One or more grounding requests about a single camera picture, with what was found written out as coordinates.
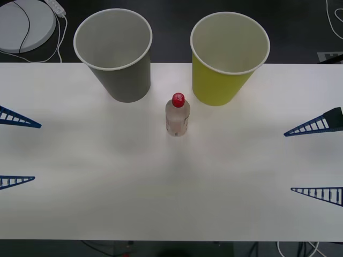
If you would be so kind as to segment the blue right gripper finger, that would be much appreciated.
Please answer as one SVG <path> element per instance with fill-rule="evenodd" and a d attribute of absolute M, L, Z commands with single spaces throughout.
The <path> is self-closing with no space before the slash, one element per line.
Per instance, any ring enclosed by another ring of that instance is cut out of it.
<path fill-rule="evenodd" d="M 291 191 L 342 207 L 342 187 L 291 187 Z"/>
<path fill-rule="evenodd" d="M 322 115 L 311 119 L 287 132 L 285 137 L 295 135 L 315 134 L 342 131 L 342 109 L 333 108 Z"/>

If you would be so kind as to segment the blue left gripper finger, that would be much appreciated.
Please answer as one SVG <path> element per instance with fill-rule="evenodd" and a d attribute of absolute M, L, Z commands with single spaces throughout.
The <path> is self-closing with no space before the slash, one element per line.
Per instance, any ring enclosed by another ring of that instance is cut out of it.
<path fill-rule="evenodd" d="M 41 124 L 17 112 L 1 106 L 1 124 L 41 128 Z"/>
<path fill-rule="evenodd" d="M 0 176 L 0 189 L 21 185 L 35 179 L 34 176 Z"/>

